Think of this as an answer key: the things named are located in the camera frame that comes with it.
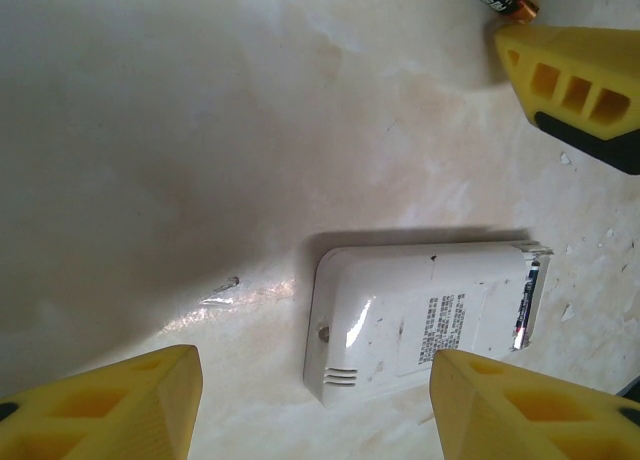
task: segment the ventilation slot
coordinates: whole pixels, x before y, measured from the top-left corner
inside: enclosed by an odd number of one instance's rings
[[[531,81],[531,91],[542,98],[551,100],[553,92],[556,90],[556,84],[560,77],[560,70],[544,63],[539,63],[536,66],[536,71],[533,74],[533,80]]]
[[[555,436],[551,441],[571,460],[634,460],[640,452],[624,437],[608,437],[604,432]]]
[[[141,363],[139,365],[131,367],[131,370],[138,370],[138,371],[154,370],[160,365],[160,363],[162,363],[161,360],[150,360],[146,363]]]
[[[129,393],[122,388],[94,388],[74,392],[50,414],[56,418],[102,418]]]
[[[571,77],[562,106],[576,113],[582,112],[591,90],[591,82],[580,77]]]
[[[532,422],[580,422],[590,417],[569,395],[552,390],[505,392],[509,400]]]
[[[589,119],[601,125],[611,125],[622,120],[630,104],[629,97],[603,88]]]
[[[509,61],[511,65],[514,67],[518,66],[518,62],[520,61],[520,54],[515,50],[507,50],[507,55],[509,56]]]
[[[355,387],[358,370],[344,368],[327,368],[324,371],[325,385],[334,387]]]
[[[0,451],[0,458],[11,460],[62,460],[80,443],[81,433],[37,433],[17,437]]]
[[[504,373],[504,368],[490,362],[472,360],[469,366],[481,375],[500,375]]]

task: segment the white marble surface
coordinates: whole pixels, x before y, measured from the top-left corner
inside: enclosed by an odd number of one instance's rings
[[[541,0],[540,21],[638,28],[638,2]],[[305,390],[315,264],[525,237],[557,255],[509,360],[625,385],[640,180],[526,123],[491,18],[476,0],[0,0],[0,393],[193,343],[193,459],[441,458],[426,388],[332,412]]]

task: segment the yellow plastic foot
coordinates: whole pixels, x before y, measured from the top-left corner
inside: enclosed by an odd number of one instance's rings
[[[201,394],[188,345],[17,393],[0,400],[0,459],[186,459]]]
[[[625,398],[458,350],[436,353],[430,392],[446,460],[640,459]]]
[[[533,125],[640,173],[640,31],[510,25],[495,42]]]

